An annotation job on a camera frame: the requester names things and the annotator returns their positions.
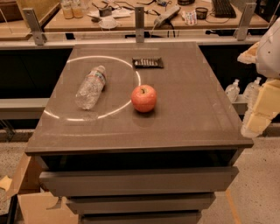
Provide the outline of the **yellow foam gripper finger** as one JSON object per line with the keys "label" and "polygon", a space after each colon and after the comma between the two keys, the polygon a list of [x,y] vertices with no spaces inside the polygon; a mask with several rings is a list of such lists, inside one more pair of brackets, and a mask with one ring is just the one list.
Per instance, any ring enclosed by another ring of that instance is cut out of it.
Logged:
{"label": "yellow foam gripper finger", "polygon": [[280,80],[267,79],[248,104],[241,126],[244,137],[260,136],[280,113]]}
{"label": "yellow foam gripper finger", "polygon": [[243,64],[255,64],[256,63],[256,52],[258,49],[259,43],[254,43],[248,50],[242,52],[237,60]]}

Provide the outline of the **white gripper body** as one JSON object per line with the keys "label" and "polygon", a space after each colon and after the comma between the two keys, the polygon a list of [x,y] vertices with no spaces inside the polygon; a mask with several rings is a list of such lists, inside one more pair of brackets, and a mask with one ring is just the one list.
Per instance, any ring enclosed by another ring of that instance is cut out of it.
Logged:
{"label": "white gripper body", "polygon": [[259,74],[280,78],[280,17],[260,39],[255,62]]}

